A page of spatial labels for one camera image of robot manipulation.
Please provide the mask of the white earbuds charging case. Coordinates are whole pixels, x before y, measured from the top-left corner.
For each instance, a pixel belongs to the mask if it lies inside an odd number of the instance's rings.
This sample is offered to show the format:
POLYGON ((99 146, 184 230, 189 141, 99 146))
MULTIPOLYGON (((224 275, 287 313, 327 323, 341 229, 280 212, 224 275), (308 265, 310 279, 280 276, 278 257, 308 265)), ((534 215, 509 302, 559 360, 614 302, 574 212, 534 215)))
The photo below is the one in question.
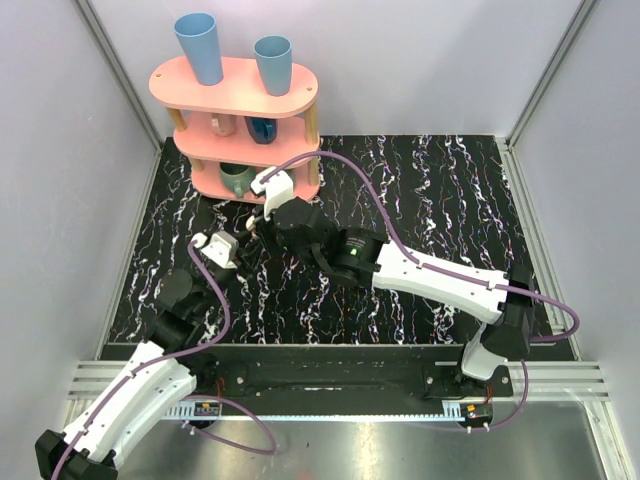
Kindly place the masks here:
POLYGON ((263 220, 262 216, 251 215, 245 223, 245 228, 249 232, 252 238, 257 238, 259 235, 259 227, 263 220))

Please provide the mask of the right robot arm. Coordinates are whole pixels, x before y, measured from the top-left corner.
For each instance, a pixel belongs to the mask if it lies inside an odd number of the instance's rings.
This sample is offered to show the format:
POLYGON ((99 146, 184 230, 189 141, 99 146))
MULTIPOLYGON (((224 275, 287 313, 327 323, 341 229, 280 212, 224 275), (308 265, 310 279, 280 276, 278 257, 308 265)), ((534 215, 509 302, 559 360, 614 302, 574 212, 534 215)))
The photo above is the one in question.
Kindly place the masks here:
POLYGON ((410 293, 480 321, 453 374, 463 395, 480 394, 498 366, 529 355, 533 291, 528 270, 477 269, 413 252, 374 231, 340 229, 317 206, 300 198, 275 208, 269 222, 283 249, 335 282, 410 293))

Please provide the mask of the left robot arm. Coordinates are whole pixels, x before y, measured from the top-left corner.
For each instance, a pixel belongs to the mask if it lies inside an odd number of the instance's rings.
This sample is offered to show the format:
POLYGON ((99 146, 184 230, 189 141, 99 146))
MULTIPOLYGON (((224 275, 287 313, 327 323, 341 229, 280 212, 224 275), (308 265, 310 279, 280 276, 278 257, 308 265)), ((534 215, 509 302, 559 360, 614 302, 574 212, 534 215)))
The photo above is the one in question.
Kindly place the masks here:
POLYGON ((242 264, 239 238, 196 234, 188 254, 207 284, 172 272, 161 292, 162 311, 146 340, 98 398, 63 431, 45 431, 35 454, 43 479, 115 479, 146 434, 183 399, 215 386, 208 349, 232 323, 223 281, 242 264))

